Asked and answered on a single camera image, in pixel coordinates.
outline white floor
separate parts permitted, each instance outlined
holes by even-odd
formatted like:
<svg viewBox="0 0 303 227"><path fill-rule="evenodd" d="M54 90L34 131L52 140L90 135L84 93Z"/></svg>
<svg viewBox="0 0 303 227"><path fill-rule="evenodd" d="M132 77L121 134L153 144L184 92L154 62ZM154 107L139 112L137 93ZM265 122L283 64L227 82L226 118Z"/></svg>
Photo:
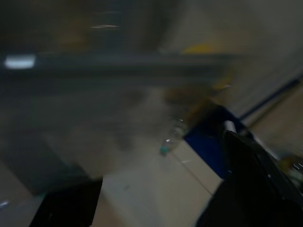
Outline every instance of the white floor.
<svg viewBox="0 0 303 227"><path fill-rule="evenodd" d="M221 179L185 141L167 157L150 149L139 158L137 165L104 176L92 226L194 226ZM27 227L42 199L8 205L0 223Z"/></svg>

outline plastic bottle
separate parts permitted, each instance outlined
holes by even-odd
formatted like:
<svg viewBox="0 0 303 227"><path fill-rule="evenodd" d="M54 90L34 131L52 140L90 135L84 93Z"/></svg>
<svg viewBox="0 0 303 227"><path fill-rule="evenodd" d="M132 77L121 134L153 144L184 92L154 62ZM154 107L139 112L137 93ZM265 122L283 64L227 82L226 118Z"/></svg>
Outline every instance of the plastic bottle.
<svg viewBox="0 0 303 227"><path fill-rule="evenodd" d="M160 147L160 154L165 156L172 151L182 140L187 133L187 125L182 119L175 121L169 131L168 137L163 141Z"/></svg>

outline black object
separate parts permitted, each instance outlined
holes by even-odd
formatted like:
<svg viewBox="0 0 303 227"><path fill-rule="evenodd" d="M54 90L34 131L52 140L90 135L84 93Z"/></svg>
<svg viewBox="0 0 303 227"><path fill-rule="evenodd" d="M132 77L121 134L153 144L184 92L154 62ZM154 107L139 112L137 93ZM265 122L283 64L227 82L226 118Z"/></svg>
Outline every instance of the black object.
<svg viewBox="0 0 303 227"><path fill-rule="evenodd" d="M303 226L303 197L254 140L223 136L231 174L220 185L197 227Z"/></svg>
<svg viewBox="0 0 303 227"><path fill-rule="evenodd" d="M46 195L29 227L88 227L92 224L102 180Z"/></svg>

